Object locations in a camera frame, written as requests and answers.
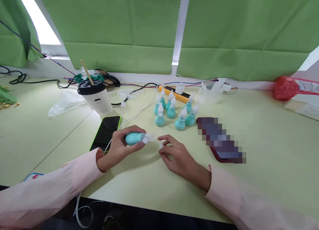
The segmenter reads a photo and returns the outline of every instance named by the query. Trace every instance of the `pixelated blur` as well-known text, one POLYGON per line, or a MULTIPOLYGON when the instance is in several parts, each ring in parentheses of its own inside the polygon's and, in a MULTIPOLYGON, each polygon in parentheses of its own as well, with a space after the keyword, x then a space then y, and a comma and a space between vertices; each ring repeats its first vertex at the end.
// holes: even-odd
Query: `pixelated blur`
POLYGON ((226 134, 222 124, 218 123, 218 118, 198 118, 197 122, 198 134, 202 135, 202 140, 211 148, 219 162, 246 163, 246 152, 242 152, 234 136, 226 134))

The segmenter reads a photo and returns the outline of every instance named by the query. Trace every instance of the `teal squeeze bulb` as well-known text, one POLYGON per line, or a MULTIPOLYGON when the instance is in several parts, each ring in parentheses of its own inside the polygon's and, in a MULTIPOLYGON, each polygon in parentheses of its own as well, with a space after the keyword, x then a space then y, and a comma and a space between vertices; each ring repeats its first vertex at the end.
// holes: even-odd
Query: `teal squeeze bulb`
POLYGON ((140 141, 142 141, 144 144, 147 144, 148 142, 154 142, 155 136, 153 133, 144 134, 144 133, 131 132, 127 134, 125 137, 125 142, 129 146, 135 145, 136 143, 140 141))
POLYGON ((187 114, 189 114, 192 111, 192 104, 193 104, 194 98, 195 98, 195 95, 193 93, 188 98, 188 101, 187 101, 187 103, 185 105, 186 106, 186 110, 187 110, 187 114))
POLYGON ((175 121, 175 128, 177 130, 183 130, 185 128, 185 117, 187 115, 186 107, 178 115, 178 120, 175 121))
POLYGON ((190 112, 190 114, 186 117, 185 119, 185 124, 187 126, 193 126, 195 124, 195 117, 196 117, 196 114, 198 113, 198 109, 199 109, 199 106, 198 104, 195 105, 193 108, 192 108, 192 111, 190 112))
POLYGON ((169 96, 168 96, 167 104, 166 104, 166 106, 165 106, 166 111, 168 111, 168 108, 169 108, 169 106, 170 106, 170 101, 173 99, 173 97, 174 97, 174 93, 173 93, 173 90, 171 90, 171 91, 170 91, 170 94, 169 94, 169 96))
POLYGON ((164 111, 164 108, 162 106, 162 103, 160 103, 158 108, 158 113, 155 119, 155 124, 159 127, 163 126, 163 124, 165 123, 165 120, 163 117, 163 111, 164 111))
POLYGON ((156 96, 156 103, 155 103, 155 108, 154 108, 154 114, 157 115, 158 113, 158 108, 160 106, 160 94, 156 96))
POLYGON ((160 101, 162 103, 163 108, 165 108, 166 103, 165 103, 165 90, 164 90, 164 88, 160 92, 160 101))
POLYGON ((174 119, 175 115, 176 115, 175 103, 176 103, 176 99, 175 99, 175 96, 174 96, 172 98, 171 102, 170 102, 170 105, 169 105, 169 108, 168 108, 168 111, 167 111, 167 117, 170 118, 170 119, 174 119))

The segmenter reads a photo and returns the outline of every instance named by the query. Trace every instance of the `pink shirt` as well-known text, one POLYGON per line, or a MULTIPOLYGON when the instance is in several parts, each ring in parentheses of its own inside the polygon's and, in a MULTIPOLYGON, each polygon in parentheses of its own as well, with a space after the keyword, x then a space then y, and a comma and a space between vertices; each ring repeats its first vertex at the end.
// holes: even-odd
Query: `pink shirt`
MULTIPOLYGON (((54 172, 1 191, 0 229, 35 227, 65 207, 104 174, 96 165, 97 151, 101 150, 92 150, 54 172)), ((205 197, 239 230, 319 230, 315 220, 268 203, 217 167, 212 168, 212 183, 205 197)))

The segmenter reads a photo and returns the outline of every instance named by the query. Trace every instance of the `orange power strip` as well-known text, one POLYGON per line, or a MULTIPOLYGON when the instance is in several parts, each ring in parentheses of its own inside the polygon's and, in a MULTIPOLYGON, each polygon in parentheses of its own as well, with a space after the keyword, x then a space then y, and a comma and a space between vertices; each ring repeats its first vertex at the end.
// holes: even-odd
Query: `orange power strip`
POLYGON ((187 103, 188 98, 190 97, 190 95, 186 94, 185 92, 183 92, 183 94, 181 94, 181 95, 177 94, 177 93, 175 93, 174 88, 169 87, 169 86, 164 85, 164 84, 159 86, 159 91, 161 92, 163 88, 164 88, 165 94, 167 94, 167 95, 169 95, 171 93, 171 90, 173 90, 173 94, 175 95, 175 98, 179 101, 184 102, 184 103, 187 103))

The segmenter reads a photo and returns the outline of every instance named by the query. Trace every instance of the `hand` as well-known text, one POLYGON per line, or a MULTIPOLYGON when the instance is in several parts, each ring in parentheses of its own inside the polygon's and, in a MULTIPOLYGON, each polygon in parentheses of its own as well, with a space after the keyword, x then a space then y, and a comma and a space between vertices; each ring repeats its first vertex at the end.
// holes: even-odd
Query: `hand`
POLYGON ((101 172, 106 172, 108 169, 121 162, 126 156, 140 150, 145 146, 142 141, 136 143, 135 145, 127 146, 125 142, 125 135, 131 132, 146 133, 144 129, 141 129, 136 125, 115 131, 113 133, 109 152, 96 162, 101 172))
POLYGON ((159 150, 159 154, 167 168, 207 193, 211 184, 211 172, 196 163, 185 146, 172 136, 160 136, 158 140, 165 140, 164 147, 159 150), (172 155, 174 160, 170 160, 167 155, 172 155))

